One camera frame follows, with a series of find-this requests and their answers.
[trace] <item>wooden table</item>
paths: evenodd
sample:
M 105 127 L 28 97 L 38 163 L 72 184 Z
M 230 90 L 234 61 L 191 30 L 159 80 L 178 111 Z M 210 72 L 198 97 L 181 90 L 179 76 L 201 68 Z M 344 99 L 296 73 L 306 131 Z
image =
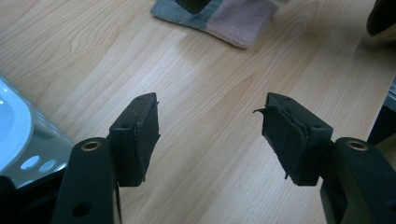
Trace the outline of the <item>wooden table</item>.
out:
M 256 45 L 154 19 L 146 0 L 0 0 L 0 73 L 75 142 L 106 136 L 133 98 L 158 94 L 147 182 L 121 191 L 124 223 L 325 223 L 318 187 L 284 180 L 261 137 L 268 91 L 366 139 L 396 48 L 365 32 L 371 1 L 276 1 Z

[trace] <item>light blue container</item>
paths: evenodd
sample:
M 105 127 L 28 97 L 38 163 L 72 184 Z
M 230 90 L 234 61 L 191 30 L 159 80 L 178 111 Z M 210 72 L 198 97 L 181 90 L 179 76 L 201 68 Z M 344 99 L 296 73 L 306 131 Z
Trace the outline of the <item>light blue container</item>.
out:
M 0 76 L 0 175 L 22 187 L 64 168 L 73 145 Z

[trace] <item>pink cloth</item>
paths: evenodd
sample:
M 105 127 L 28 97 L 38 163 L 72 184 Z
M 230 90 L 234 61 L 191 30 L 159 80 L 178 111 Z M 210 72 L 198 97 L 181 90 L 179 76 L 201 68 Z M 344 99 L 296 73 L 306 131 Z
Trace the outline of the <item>pink cloth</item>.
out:
M 223 0 L 205 30 L 233 45 L 248 48 L 276 11 L 277 6 L 269 0 Z

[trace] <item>wood grain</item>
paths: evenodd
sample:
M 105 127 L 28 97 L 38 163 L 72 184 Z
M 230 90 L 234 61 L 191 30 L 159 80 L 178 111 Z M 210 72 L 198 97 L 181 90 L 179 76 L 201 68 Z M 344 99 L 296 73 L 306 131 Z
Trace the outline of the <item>wood grain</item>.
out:
M 147 182 L 121 191 L 124 223 L 325 223 L 261 137 L 268 91 L 366 139 L 396 71 L 365 32 L 374 4 L 276 1 L 256 45 L 236 49 L 154 19 L 153 1 L 0 0 L 0 73 L 78 142 L 106 136 L 133 98 L 158 94 Z

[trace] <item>two-tone towel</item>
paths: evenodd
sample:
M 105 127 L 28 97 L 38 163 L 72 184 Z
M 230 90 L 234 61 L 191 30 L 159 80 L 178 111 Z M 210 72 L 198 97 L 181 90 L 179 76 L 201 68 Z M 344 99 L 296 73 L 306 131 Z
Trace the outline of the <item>two-tone towel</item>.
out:
M 151 14 L 248 48 L 276 11 L 277 6 L 270 0 L 211 0 L 201 12 L 191 15 L 175 0 L 156 0 Z

